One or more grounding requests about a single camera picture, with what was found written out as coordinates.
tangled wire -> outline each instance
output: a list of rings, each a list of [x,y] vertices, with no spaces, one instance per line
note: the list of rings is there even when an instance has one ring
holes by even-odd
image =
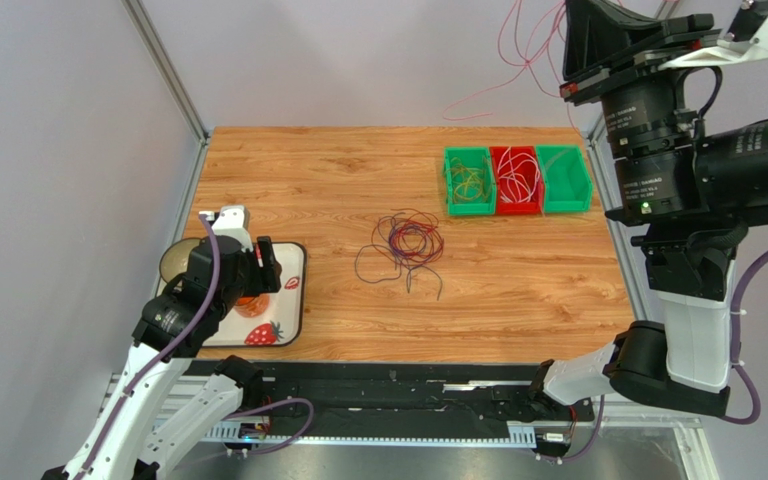
[[[443,255],[443,237],[437,230],[439,221],[430,213],[412,209],[408,211],[411,213],[398,212],[378,220],[378,225],[372,230],[371,242],[357,252],[354,259],[354,273],[361,281],[374,285],[398,280],[407,270],[405,282],[408,293],[411,293],[411,279],[414,271],[425,269],[440,280],[440,288],[437,291],[437,299],[440,300],[440,294],[443,293],[443,279],[428,267]],[[370,248],[392,261],[398,275],[378,280],[363,278],[359,271],[360,258],[363,252]]]

red plastic container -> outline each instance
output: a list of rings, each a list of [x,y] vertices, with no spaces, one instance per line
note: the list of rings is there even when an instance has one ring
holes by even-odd
[[[490,147],[491,161],[493,162],[493,173],[496,178],[496,214],[497,215],[535,215],[541,213],[544,207],[544,179],[540,177],[541,171],[537,166],[538,156],[533,147],[510,147],[513,162],[505,163],[508,158],[506,151],[509,147]],[[536,160],[536,163],[524,162],[527,157],[517,157],[520,154],[527,154]],[[505,180],[512,178],[513,175],[525,180],[525,185],[534,193],[529,201],[517,203],[517,200],[523,198],[525,189],[516,182]]]

strawberry illustration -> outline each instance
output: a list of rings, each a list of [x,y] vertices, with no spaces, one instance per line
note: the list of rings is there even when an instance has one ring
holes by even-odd
[[[281,336],[280,324],[275,322],[264,323],[259,327],[251,330],[248,334],[248,338],[245,339],[245,345],[273,345],[278,340],[283,339]]]

wire bundle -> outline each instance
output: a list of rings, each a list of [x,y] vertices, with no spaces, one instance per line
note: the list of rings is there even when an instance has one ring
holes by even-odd
[[[454,203],[473,203],[477,200],[487,202],[490,195],[490,191],[485,188],[487,170],[467,167],[458,157],[453,158],[451,162],[448,172],[449,177],[452,178],[452,201]]]
[[[407,271],[405,280],[408,293],[411,293],[411,279],[416,270],[424,269],[433,273],[440,281],[437,299],[443,293],[443,279],[429,264],[436,262],[443,255],[443,236],[437,230],[440,223],[436,216],[410,209],[408,212],[398,212],[378,220],[372,230],[372,239],[357,252],[354,259],[354,273],[365,283],[377,284],[402,278]],[[393,268],[398,271],[395,277],[369,280],[360,274],[359,265],[363,252],[373,249],[380,255],[393,262]]]
[[[515,165],[515,161],[523,158],[520,163]],[[521,168],[523,165],[531,164],[535,167],[534,178],[527,179],[523,175]],[[511,156],[511,147],[502,154],[499,165],[496,168],[497,188],[499,189],[499,198],[503,203],[530,203],[535,201],[535,194],[538,192],[538,182],[541,181],[541,168],[538,166],[538,160],[532,155],[523,152]]]

wooden tabletop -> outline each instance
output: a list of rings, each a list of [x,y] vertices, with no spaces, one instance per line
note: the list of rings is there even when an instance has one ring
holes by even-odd
[[[561,128],[218,128],[186,236],[197,212],[243,204],[251,235],[308,251],[304,321],[286,347],[205,348],[204,358],[464,363],[567,359],[610,341],[633,320],[595,189],[587,214],[449,217],[446,146],[581,144]],[[358,250],[378,219],[433,213],[442,258],[403,281],[368,285]],[[364,274],[392,273],[369,261]]]

